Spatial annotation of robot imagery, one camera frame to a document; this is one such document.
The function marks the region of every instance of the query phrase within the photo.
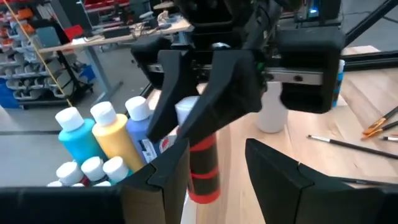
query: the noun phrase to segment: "floor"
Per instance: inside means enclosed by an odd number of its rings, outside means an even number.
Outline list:
[[[374,10],[380,3],[382,0],[343,0],[343,30],[345,32],[350,30],[366,17],[366,11]],[[398,7],[387,16],[398,20]],[[379,50],[396,50],[397,35],[398,24],[382,19],[350,46],[373,45]],[[86,61],[82,53],[77,54],[79,60]],[[124,82],[120,90],[110,99],[116,111],[123,113],[124,102],[138,95],[147,85],[147,80],[136,65],[131,63],[132,57],[128,48],[109,49],[104,53],[98,52],[98,56],[109,80],[113,83],[120,80]],[[77,105],[83,116],[91,117],[91,104],[100,93],[98,86],[95,86],[94,94]],[[54,116],[62,109],[41,108],[23,111],[0,108],[0,132],[59,130],[60,127]],[[45,185],[56,180],[57,167],[71,159],[58,142],[56,135],[0,135],[0,144],[4,146],[0,148],[0,187]]]

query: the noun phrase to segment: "workbench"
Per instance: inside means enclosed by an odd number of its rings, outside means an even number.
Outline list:
[[[171,27],[164,30],[146,30],[146,34],[151,35],[159,35],[159,34],[172,34],[178,33],[180,38],[184,37],[184,31],[186,31],[190,27],[190,24],[185,19],[181,19],[178,22],[172,24]],[[104,29],[104,31],[116,29],[117,27]],[[115,86],[111,86],[108,81],[108,76],[104,72],[104,68],[94,50],[94,46],[97,45],[104,45],[104,44],[112,44],[118,42],[124,42],[129,40],[134,40],[135,38],[139,37],[142,32],[140,28],[140,24],[131,25],[130,28],[132,29],[133,34],[120,36],[120,37],[113,37],[105,39],[102,35],[95,35],[94,37],[90,37],[91,41],[86,42],[79,42],[78,44],[70,42],[61,46],[56,47],[48,47],[39,50],[39,53],[47,53],[47,52],[62,52],[65,50],[75,50],[75,49],[83,49],[90,61],[90,65],[96,75],[96,78],[101,85],[102,94],[98,97],[98,99],[94,102],[98,103],[100,101],[107,101],[110,97],[120,88],[123,84],[123,81],[118,82]]]
[[[352,47],[345,54],[375,51],[371,46]],[[158,90],[149,95],[152,109],[159,96]],[[396,142],[377,138],[360,141],[364,129],[397,105],[398,68],[346,72],[338,104],[325,114],[289,111],[287,125],[277,134],[258,130],[256,113],[227,125],[217,132],[221,196],[215,203],[197,206],[197,224],[265,223],[246,165],[247,138],[255,138],[326,175],[398,183],[398,161],[307,139],[313,134],[398,154]],[[391,132],[398,133],[398,129],[387,133]]]

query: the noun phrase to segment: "shelving unit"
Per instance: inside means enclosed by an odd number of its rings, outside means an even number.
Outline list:
[[[61,93],[34,51],[33,44],[37,48],[42,45],[33,28],[29,27],[28,21],[34,19],[33,14],[26,10],[25,14],[17,13],[17,16],[22,19],[23,28],[13,21],[9,13],[0,14],[0,78],[5,79],[6,86],[14,91],[13,96],[20,107],[67,105],[67,100],[75,103],[84,97],[87,90],[92,92],[93,85],[79,81],[70,66],[76,62],[76,55],[65,56],[61,52],[41,54],[65,95]],[[29,33],[33,43],[21,29]]]

